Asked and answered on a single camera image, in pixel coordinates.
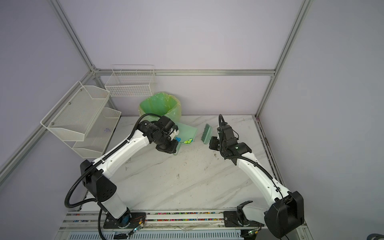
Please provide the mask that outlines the green hand brush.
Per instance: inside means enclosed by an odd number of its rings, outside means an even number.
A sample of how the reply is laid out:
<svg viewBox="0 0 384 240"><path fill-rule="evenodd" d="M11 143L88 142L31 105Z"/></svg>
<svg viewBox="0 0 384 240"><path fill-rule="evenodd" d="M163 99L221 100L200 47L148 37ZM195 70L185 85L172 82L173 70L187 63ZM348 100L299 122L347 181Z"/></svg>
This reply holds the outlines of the green hand brush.
<svg viewBox="0 0 384 240"><path fill-rule="evenodd" d="M209 124L205 125L204 131L201 137L201 141L204 143L204 145L207 145L210 142L212 137L212 130L213 128L211 125Z"/></svg>

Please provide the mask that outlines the green plastic dustpan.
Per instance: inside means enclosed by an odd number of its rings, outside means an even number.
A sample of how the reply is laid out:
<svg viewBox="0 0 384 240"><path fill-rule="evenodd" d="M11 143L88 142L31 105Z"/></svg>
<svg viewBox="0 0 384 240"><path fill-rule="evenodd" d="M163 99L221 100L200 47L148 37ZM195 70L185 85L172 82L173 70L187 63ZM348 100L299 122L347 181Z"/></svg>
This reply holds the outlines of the green plastic dustpan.
<svg viewBox="0 0 384 240"><path fill-rule="evenodd" d="M191 127L189 125L185 125L182 123L177 123L177 126L179 127L180 132L176 137L181 138L182 140L193 138L195 141L195 138L196 138L196 135L198 132L197 128ZM176 156L179 153L181 146L187 146L187 145L178 143L178 146L176 148L176 153L174 153L174 156Z"/></svg>

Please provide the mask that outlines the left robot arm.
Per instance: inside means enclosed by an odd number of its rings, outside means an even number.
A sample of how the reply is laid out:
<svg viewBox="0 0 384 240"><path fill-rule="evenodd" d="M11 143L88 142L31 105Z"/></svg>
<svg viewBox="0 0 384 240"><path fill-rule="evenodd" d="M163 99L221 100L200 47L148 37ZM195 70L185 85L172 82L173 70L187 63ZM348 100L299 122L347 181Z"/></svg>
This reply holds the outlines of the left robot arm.
<svg viewBox="0 0 384 240"><path fill-rule="evenodd" d="M131 225L132 215L117 193L113 175L136 153L150 144L166 154L175 154L179 142L179 127L166 116L145 114L135 123L130 135L110 151L95 159L81 163L83 185L96 199L100 209L117 228Z"/></svg>

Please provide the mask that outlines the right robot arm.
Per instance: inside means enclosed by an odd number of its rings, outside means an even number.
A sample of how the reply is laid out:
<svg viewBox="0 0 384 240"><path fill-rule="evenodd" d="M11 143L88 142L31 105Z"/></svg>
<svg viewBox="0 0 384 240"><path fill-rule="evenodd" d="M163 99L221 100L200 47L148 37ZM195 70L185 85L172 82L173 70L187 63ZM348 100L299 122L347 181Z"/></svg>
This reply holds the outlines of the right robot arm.
<svg viewBox="0 0 384 240"><path fill-rule="evenodd" d="M279 183L257 160L251 148L239 142L236 132L223 120L219 121L218 135L212 137L209 148L218 151L225 160L231 160L261 191L267 202L260 208L252 201L237 206L240 224L258 222L280 239L305 223L304 198Z"/></svg>

